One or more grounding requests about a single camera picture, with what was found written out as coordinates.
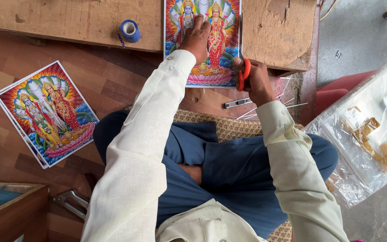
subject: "white shirt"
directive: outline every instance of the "white shirt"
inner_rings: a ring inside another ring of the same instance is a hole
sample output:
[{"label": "white shirt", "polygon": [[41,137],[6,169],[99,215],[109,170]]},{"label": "white shirt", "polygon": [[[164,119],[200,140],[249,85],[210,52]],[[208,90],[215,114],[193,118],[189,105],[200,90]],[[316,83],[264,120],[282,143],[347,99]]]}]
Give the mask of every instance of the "white shirt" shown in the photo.
[{"label": "white shirt", "polygon": [[[158,197],[166,189],[161,163],[170,126],[185,95],[195,57],[171,53],[148,78],[120,133],[107,148],[107,166],[92,193],[81,241],[258,242],[252,227],[214,199],[170,217],[155,230]],[[340,207],[326,189],[309,149],[279,101],[256,109],[282,211],[297,242],[347,242]]]}]

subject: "wooden floor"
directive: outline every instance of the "wooden floor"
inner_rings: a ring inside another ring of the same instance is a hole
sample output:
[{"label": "wooden floor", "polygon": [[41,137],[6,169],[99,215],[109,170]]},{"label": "wooden floor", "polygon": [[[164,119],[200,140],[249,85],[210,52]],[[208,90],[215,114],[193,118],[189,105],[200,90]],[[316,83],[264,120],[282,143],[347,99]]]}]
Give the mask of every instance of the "wooden floor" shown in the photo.
[{"label": "wooden floor", "polygon": [[[147,77],[162,61],[156,53],[109,49],[61,41],[46,47],[29,44],[25,37],[0,31],[0,89],[59,60],[99,118],[132,104]],[[239,117],[253,105],[223,109],[222,104],[247,93],[223,89],[186,89],[181,109]],[[50,197],[71,188],[90,197],[84,177],[100,178],[104,165],[94,143],[56,166],[43,170],[0,107],[0,182],[48,184]],[[50,201],[49,241],[79,241],[83,220]]]}]

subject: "plastic sheet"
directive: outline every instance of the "plastic sheet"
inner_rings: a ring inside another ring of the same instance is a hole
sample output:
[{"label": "plastic sheet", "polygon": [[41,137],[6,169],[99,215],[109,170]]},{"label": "plastic sheet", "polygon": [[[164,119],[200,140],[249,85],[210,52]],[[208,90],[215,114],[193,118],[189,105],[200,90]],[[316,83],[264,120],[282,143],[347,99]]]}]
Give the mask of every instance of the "plastic sheet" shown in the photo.
[{"label": "plastic sheet", "polygon": [[387,184],[387,63],[304,130],[331,141],[339,163],[326,181],[350,208]]}]

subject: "wooden workbench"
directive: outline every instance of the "wooden workbench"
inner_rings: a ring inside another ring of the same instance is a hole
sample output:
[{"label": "wooden workbench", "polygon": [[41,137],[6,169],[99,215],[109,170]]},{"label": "wooden workbench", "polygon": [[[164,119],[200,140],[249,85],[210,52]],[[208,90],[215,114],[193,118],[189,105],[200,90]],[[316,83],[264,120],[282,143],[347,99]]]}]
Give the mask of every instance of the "wooden workbench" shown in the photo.
[{"label": "wooden workbench", "polygon": [[[244,57],[284,70],[276,76],[307,71],[316,0],[242,3]],[[126,19],[142,34],[126,48],[163,51],[162,0],[0,0],[0,30],[31,37],[121,47],[117,32]]]}]

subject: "man's right hand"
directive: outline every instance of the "man's right hand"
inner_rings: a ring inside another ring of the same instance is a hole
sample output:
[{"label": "man's right hand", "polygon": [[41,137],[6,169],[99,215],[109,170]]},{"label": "man's right hand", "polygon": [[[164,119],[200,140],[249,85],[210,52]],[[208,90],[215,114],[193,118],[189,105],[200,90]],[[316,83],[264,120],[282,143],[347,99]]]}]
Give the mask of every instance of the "man's right hand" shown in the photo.
[{"label": "man's right hand", "polygon": [[[243,91],[249,92],[249,97],[257,107],[267,102],[275,101],[276,95],[271,87],[270,78],[268,77],[267,65],[256,60],[250,60],[250,74],[244,80]],[[243,59],[234,57],[234,65],[237,67],[236,86],[239,86],[238,71],[244,71],[245,63]]]},{"label": "man's right hand", "polygon": [[207,52],[207,41],[210,28],[210,23],[208,21],[204,22],[204,16],[199,14],[193,22],[193,28],[188,28],[186,30],[185,37],[178,48],[179,50],[191,52],[196,58],[197,65],[201,64],[209,56],[209,53]]}]

